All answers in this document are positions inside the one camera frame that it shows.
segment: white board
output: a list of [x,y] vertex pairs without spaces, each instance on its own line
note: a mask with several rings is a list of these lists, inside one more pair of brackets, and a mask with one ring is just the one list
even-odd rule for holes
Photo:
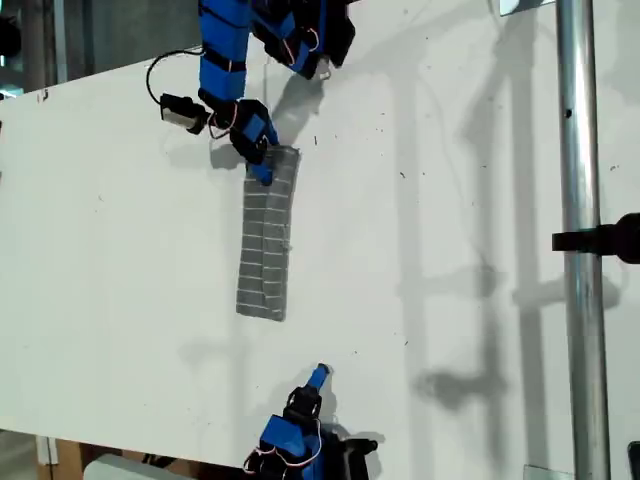
[[[615,221],[640,204],[640,6],[596,9]],[[251,45],[247,96],[302,152],[281,324],[235,314],[244,166],[160,121],[150,62],[0,103],[0,428],[240,465],[323,361],[323,419],[381,441],[376,478],[573,470],[554,9],[352,13],[358,36],[323,91]],[[172,59],[153,87],[195,95],[197,73]],[[604,270],[624,478],[640,273]]]

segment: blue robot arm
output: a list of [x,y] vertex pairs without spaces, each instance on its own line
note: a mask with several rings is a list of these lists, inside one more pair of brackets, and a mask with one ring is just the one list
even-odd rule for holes
[[260,446],[245,462],[247,473],[259,480],[368,480],[365,456],[377,442],[340,440],[318,419],[319,391],[328,375],[328,367],[318,365],[307,384],[289,395],[282,416],[271,416]]
[[200,0],[198,14],[203,47],[198,96],[213,110],[211,122],[229,131],[252,174],[269,185],[273,172],[265,152],[269,144],[278,144],[278,136],[267,108],[258,100],[241,99],[252,18],[249,0]]
[[147,72],[147,88],[160,105],[163,120],[196,135],[212,125],[224,131],[221,135],[228,133],[247,168],[269,185],[273,165],[266,161],[266,151],[279,142],[267,108],[258,100],[242,98],[249,34],[264,43],[269,55],[310,79],[322,58],[342,65],[355,35],[347,14],[351,1],[199,0],[203,44],[198,96],[213,112],[189,97],[164,94],[160,101],[154,97],[149,74],[155,64],[173,54],[194,54],[175,51],[158,57]]

